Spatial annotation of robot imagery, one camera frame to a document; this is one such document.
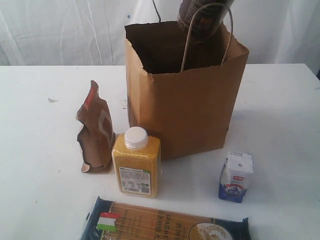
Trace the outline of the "brown crumpled snack pouch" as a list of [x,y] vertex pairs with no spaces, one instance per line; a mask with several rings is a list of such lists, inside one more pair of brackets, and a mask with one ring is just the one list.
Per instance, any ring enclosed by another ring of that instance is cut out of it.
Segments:
[[109,172],[116,135],[107,102],[99,96],[99,86],[90,81],[90,89],[76,119],[83,124],[77,135],[82,151],[82,173]]

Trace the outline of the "yellow millet bottle white cap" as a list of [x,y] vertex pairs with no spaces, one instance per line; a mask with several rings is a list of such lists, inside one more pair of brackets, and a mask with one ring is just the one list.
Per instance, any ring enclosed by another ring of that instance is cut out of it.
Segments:
[[112,149],[119,190],[124,194],[154,198],[161,175],[161,142],[134,126],[120,134]]

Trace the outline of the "spaghetti packet dark blue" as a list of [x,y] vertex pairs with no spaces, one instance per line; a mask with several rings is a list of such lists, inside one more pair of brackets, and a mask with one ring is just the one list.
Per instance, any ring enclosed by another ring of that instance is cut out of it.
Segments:
[[249,240],[249,220],[231,221],[96,199],[83,240]]

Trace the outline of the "brown paper bag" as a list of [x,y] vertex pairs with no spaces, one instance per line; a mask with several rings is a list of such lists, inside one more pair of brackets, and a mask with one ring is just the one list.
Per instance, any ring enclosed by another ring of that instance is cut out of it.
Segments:
[[208,38],[177,21],[125,26],[128,122],[161,141],[163,159],[220,149],[249,50],[222,21]]

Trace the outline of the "small white blue milk carton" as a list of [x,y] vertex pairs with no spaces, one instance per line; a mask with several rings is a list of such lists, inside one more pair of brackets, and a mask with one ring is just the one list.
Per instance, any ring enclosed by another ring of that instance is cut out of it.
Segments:
[[221,200],[241,203],[254,172],[253,156],[248,153],[229,151],[219,177]]

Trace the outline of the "dark canister silver pull-tab lid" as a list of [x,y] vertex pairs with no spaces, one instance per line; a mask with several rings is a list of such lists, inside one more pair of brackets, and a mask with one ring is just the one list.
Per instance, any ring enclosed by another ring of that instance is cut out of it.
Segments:
[[205,39],[212,36],[223,22],[228,10],[234,0],[218,0],[218,5],[211,5],[198,10],[204,5],[213,3],[212,0],[182,0],[177,24],[185,33],[188,32],[192,18],[195,17],[191,28],[191,36]]

